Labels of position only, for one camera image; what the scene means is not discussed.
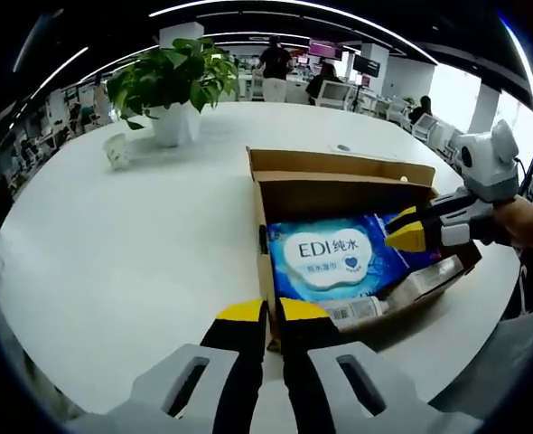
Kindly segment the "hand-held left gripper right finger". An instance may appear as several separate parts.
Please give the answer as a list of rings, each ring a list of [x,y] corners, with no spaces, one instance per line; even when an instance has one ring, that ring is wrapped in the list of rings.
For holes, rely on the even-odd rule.
[[[427,433],[413,382],[320,307],[280,298],[284,380],[301,433]]]

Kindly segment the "person's right hand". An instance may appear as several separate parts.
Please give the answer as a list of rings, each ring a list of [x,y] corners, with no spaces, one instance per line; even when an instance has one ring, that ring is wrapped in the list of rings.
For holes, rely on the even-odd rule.
[[[533,203],[516,196],[511,202],[496,204],[493,218],[508,232],[513,244],[533,248]]]

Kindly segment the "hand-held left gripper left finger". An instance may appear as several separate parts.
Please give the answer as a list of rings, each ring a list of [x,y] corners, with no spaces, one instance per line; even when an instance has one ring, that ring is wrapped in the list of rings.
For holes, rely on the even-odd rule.
[[[267,302],[231,305],[133,383],[132,433],[248,433],[263,381]]]

